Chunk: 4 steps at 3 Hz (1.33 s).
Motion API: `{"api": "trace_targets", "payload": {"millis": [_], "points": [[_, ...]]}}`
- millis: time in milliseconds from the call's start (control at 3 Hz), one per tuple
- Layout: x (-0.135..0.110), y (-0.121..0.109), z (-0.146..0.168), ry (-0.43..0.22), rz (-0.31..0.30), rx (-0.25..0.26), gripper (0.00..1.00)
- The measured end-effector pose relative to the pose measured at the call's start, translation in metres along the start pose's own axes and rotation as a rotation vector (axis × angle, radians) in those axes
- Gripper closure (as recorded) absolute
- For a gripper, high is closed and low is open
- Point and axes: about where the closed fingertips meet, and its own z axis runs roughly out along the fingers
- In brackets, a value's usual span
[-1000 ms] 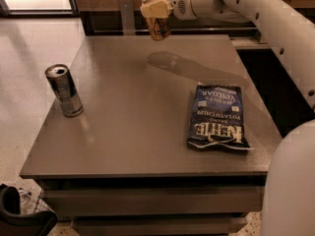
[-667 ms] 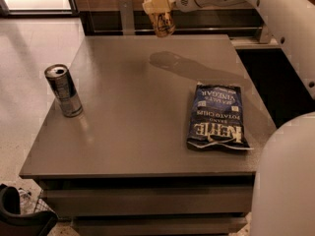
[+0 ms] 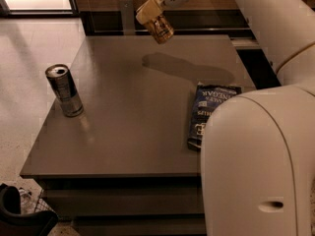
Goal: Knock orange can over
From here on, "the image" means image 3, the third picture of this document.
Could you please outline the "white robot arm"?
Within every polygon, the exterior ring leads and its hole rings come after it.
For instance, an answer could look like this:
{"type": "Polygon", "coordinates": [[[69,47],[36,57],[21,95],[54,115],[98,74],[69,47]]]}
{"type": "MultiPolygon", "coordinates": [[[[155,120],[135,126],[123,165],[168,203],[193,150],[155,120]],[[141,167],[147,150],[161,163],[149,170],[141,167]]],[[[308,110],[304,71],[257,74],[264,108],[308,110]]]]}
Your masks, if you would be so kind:
{"type": "Polygon", "coordinates": [[[221,104],[204,129],[207,236],[314,236],[315,13],[235,0],[281,84],[221,104]]]}

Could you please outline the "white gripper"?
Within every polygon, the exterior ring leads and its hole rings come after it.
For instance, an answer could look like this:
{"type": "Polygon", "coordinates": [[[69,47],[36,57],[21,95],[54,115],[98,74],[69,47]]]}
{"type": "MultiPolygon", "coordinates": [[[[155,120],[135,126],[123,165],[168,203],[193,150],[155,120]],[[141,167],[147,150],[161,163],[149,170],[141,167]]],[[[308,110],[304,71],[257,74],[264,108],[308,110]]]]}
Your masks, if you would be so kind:
{"type": "Polygon", "coordinates": [[[164,6],[166,8],[177,8],[188,0],[148,0],[138,10],[136,19],[140,24],[145,24],[148,21],[159,16],[164,6]]]}

